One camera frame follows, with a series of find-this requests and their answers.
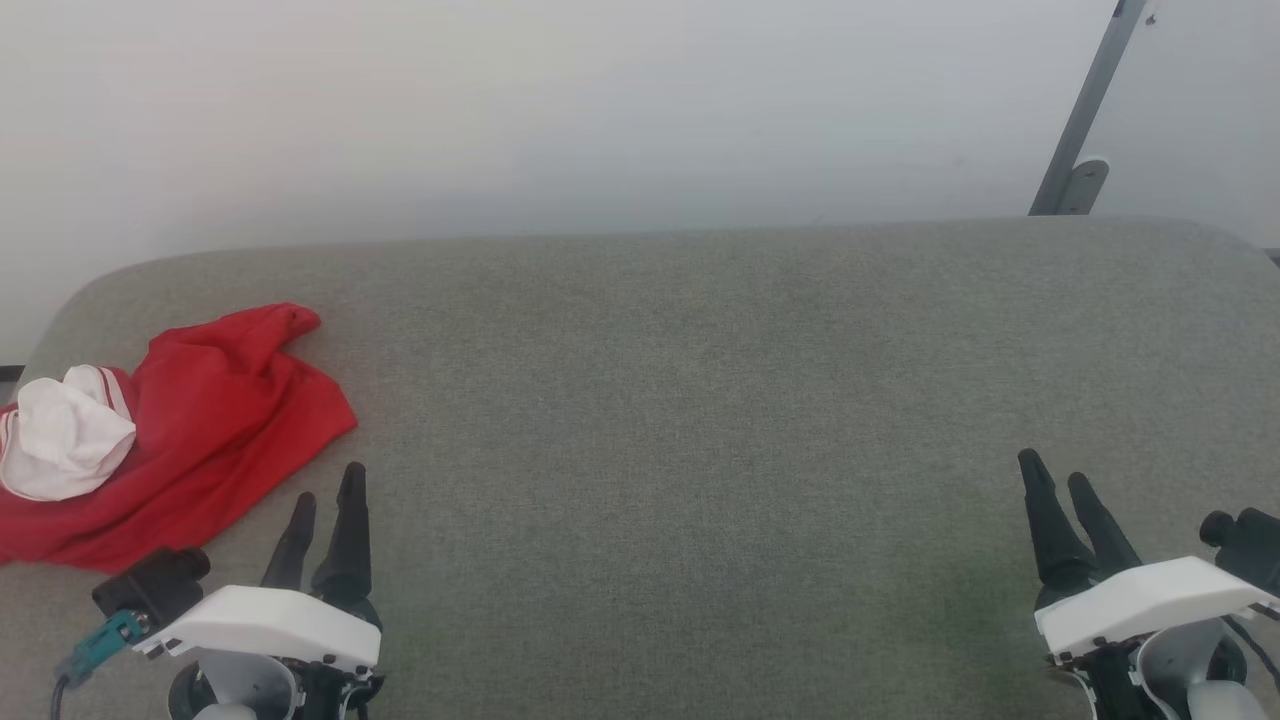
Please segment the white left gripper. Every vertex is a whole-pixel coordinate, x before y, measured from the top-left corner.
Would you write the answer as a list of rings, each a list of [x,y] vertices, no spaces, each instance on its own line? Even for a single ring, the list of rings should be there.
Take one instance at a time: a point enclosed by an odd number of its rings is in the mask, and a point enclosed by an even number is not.
[[[189,656],[168,700],[173,719],[366,719],[384,678],[372,589],[366,468],[349,462],[324,560],[300,592],[317,502],[298,496],[262,587],[227,585],[141,642]]]

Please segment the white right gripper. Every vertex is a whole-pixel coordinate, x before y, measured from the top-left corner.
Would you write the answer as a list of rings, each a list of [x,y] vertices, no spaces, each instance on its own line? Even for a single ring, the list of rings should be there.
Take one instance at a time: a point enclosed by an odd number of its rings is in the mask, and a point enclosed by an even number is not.
[[[1091,717],[1266,719],[1231,678],[1235,665],[1213,666],[1230,656],[1224,648],[1239,619],[1277,610],[1277,597],[1192,556],[1142,566],[1089,478],[1073,473],[1068,489],[1089,550],[1042,457],[1024,448],[1018,464],[1041,582],[1036,603],[1047,606],[1036,610],[1036,626],[1055,669],[1084,691]],[[1091,588],[1097,573],[1108,579]]]

